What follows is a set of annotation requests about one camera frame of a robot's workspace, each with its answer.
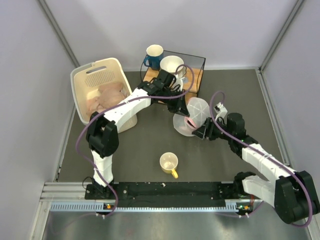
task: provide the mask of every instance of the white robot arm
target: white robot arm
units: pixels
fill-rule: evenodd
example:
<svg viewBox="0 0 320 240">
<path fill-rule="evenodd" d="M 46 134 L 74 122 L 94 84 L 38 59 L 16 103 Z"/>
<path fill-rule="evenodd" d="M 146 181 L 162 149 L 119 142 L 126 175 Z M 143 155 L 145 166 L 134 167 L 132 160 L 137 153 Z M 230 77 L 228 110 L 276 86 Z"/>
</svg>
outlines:
<svg viewBox="0 0 320 240">
<path fill-rule="evenodd" d="M 128 96 L 123 102 L 127 104 L 117 107 L 113 110 L 107 111 L 104 117 L 109 121 L 114 121 L 114 125 L 117 129 L 120 129 L 122 125 L 128 121 L 132 116 L 137 114 L 142 109 L 145 109 L 151 105 L 151 98 L 143 98 L 136 101 L 129 102 L 130 99 L 135 99 L 137 97 L 146 97 L 148 93 L 143 89 L 136 88 L 133 93 Z M 93 160 L 97 166 L 100 174 L 103 178 L 110 183 L 114 176 L 112 174 L 112 154 L 110 156 L 101 157 L 96 150 L 91 150 L 93 155 Z M 102 181 L 102 179 L 97 174 L 97 170 L 94 170 L 93 179 L 100 185 L 106 187 L 107 185 Z"/>
<path fill-rule="evenodd" d="M 245 120 L 239 113 L 230 113 L 223 104 L 214 107 L 216 124 L 226 133 L 247 145 L 230 138 L 214 124 L 211 117 L 195 130 L 193 134 L 201 139 L 215 140 L 217 138 L 228 141 L 232 152 L 245 162 L 254 166 L 267 180 L 261 179 L 253 172 L 240 172 L 234 178 L 234 191 L 242 195 L 251 194 L 275 208 L 279 217 L 285 223 L 293 223 L 309 215 L 309 206 L 305 193 L 289 172 L 295 175 L 305 186 L 311 199 L 312 212 L 320 212 L 320 204 L 312 177 L 306 171 L 297 172 L 285 166 L 265 151 L 258 141 L 247 135 Z"/>
</svg>

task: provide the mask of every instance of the wooden board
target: wooden board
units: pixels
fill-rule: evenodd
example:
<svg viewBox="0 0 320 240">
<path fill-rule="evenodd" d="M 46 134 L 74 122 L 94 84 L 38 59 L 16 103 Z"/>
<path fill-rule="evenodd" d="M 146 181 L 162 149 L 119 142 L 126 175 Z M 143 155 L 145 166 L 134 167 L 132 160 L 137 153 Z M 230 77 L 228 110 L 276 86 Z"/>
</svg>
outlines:
<svg viewBox="0 0 320 240">
<path fill-rule="evenodd" d="M 200 82 L 202 80 L 202 75 L 203 75 L 203 70 L 199 69 L 199 68 L 192 68 L 193 72 L 194 72 L 194 83 L 193 86 L 190 90 L 190 93 L 197 93 L 199 86 L 200 86 Z M 153 78 L 156 78 L 159 74 L 159 71 L 157 70 L 152 70 L 150 67 L 148 68 L 148 70 L 145 73 L 144 79 L 143 81 L 148 81 L 150 82 Z M 186 70 L 186 75 L 185 75 L 189 82 L 183 84 L 183 89 L 187 90 L 190 87 L 191 84 L 191 80 L 192 80 L 192 74 L 191 71 L 189 70 L 189 68 Z"/>
</svg>

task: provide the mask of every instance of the metal frame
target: metal frame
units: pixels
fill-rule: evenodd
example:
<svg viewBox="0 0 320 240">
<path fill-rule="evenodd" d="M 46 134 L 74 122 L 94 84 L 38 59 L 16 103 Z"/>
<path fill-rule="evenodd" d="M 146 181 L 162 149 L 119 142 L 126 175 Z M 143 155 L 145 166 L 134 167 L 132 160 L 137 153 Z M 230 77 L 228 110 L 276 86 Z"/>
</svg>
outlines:
<svg viewBox="0 0 320 240">
<path fill-rule="evenodd" d="M 270 50 L 268 51 L 267 55 L 265 56 L 261 67 L 259 68 L 261 72 L 263 72 L 266 67 L 268 66 L 268 63 L 270 62 L 272 56 L 274 55 L 276 49 L 278 48 L 281 40 L 283 39 L 284 35 L 286 34 L 287 30 L 289 29 L 290 25 L 292 24 L 293 20 L 297 16 L 297 13 L 302 8 L 305 0 L 297 0 L 293 9 L 291 10 L 288 18 L 286 19 L 284 25 L 282 26 L 278 36 L 275 38 L 275 41 L 273 42 Z"/>
<path fill-rule="evenodd" d="M 42 9 L 44 15 L 48 19 L 50 25 L 52 26 L 54 32 L 57 35 L 59 41 L 61 42 L 63 48 L 65 49 L 68 57 L 70 58 L 70 60 L 72 61 L 72 63 L 74 64 L 75 67 L 79 67 L 80 64 L 79 64 L 75 54 L 73 53 L 67 39 L 65 38 L 62 30 L 60 29 L 57 21 L 55 20 L 48 4 L 46 3 L 46 0 L 36 0 L 36 1 L 39 3 L 40 8 Z M 277 142 L 279 145 L 281 156 L 283 158 L 284 163 L 287 165 L 290 164 L 290 154 L 289 154 L 287 147 L 286 147 L 287 144 L 285 141 L 285 137 L 283 135 L 283 130 L 282 130 L 281 124 L 279 122 L 279 118 L 277 116 L 275 106 L 274 106 L 272 99 L 270 97 L 270 94 L 269 94 L 268 84 L 267 84 L 266 78 L 264 77 L 264 70 L 268 66 L 272 56 L 274 55 L 275 51 L 277 50 L 280 42 L 282 41 L 284 35 L 286 34 L 288 28 L 290 27 L 293 20 L 297 16 L 297 13 L 301 10 L 304 2 L 305 2 L 305 0 L 297 0 L 296 1 L 291 13 L 289 14 L 284 25 L 282 26 L 281 31 L 279 32 L 274 43 L 272 44 L 272 47 L 270 48 L 265 59 L 263 60 L 261 67 L 259 69 L 256 69 L 256 75 L 258 77 L 261 91 L 262 91 L 264 100 L 266 102 L 267 110 L 268 110 L 268 113 L 269 113 L 269 116 L 271 119 L 271 123 L 272 123 L 272 127 L 274 129 L 275 136 L 276 136 L 276 139 L 277 139 Z M 62 148 L 61 148 L 59 165 L 58 165 L 56 177 L 58 176 L 58 174 L 60 172 L 60 167 L 62 164 L 64 152 L 66 149 L 67 140 L 68 140 L 68 136 L 70 133 L 74 112 L 75 112 L 75 108 L 73 108 L 73 110 L 71 112 L 71 117 L 70 117 L 69 125 L 68 125 L 67 131 L 66 131 L 66 136 L 65 136 Z M 84 198 L 85 198 L 85 193 L 86 193 L 85 192 L 86 190 L 83 188 L 83 186 L 86 187 L 87 184 L 88 183 L 83 183 L 83 185 L 82 185 L 82 183 L 79 183 L 79 182 L 74 182 L 74 183 L 46 182 L 44 184 L 42 195 L 39 200 L 39 205 L 38 205 L 36 216 L 35 216 L 34 223 L 32 226 L 30 239 L 32 239 L 32 240 L 42 239 L 52 202 L 78 202 L 78 203 L 83 202 Z M 249 200 L 248 199 L 228 199 L 225 202 L 228 204 L 228 203 L 232 203 L 232 202 L 233 203 L 234 202 L 245 203 L 247 201 L 249 201 Z M 316 216 L 313 218 L 311 224 L 309 225 L 309 232 L 310 232 L 312 239 L 320 238 L 320 229 L 319 229 L 319 225 L 318 225 L 317 221 L 320 223 L 320 217 Z"/>
</svg>

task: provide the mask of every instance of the white plastic basket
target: white plastic basket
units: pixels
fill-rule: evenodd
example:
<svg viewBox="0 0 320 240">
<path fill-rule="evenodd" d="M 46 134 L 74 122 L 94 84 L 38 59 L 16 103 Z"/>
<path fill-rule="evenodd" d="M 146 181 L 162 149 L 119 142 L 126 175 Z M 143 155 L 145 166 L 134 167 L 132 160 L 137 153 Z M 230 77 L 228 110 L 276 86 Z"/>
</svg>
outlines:
<svg viewBox="0 0 320 240">
<path fill-rule="evenodd" d="M 126 75 L 116 58 L 106 58 L 74 69 L 71 72 L 71 88 L 76 110 L 83 124 L 87 125 L 90 116 L 87 112 L 87 100 L 100 95 L 98 88 L 107 83 L 123 83 L 130 95 L 132 93 Z M 121 133 L 134 127 L 138 122 L 137 115 L 131 117 L 119 130 Z"/>
</svg>

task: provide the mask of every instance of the gray tabletop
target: gray tabletop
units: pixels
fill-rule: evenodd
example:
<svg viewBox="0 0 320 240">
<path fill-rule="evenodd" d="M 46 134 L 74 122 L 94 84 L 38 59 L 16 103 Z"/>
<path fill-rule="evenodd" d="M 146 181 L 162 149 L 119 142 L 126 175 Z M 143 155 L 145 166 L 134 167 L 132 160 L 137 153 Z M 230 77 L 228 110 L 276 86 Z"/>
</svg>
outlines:
<svg viewBox="0 0 320 240">
<path fill-rule="evenodd" d="M 51 212 L 52 229 L 43 240 L 310 240 L 307 228 L 285 224 L 273 208 L 264 204 L 248 218 L 221 216 L 213 212 L 119 212 L 110 218 L 83 212 Z"/>
<path fill-rule="evenodd" d="M 139 72 L 126 72 L 132 89 L 140 82 Z M 281 160 L 278 144 L 268 115 L 255 70 L 206 70 L 199 97 L 209 102 L 218 90 L 226 93 L 228 112 L 241 113 L 247 133 L 263 148 Z M 229 149 L 226 141 L 186 137 L 173 127 L 173 114 L 167 107 L 153 104 L 137 114 L 135 127 L 119 134 L 119 148 L 113 155 L 112 171 L 116 182 L 197 182 L 233 181 L 238 172 L 256 172 Z M 77 155 L 75 143 L 84 125 L 76 113 L 73 119 L 59 182 L 82 182 L 93 176 L 92 166 Z M 81 150 L 91 152 L 83 139 Z M 176 180 L 162 172 L 159 159 L 165 152 L 178 156 Z"/>
</svg>

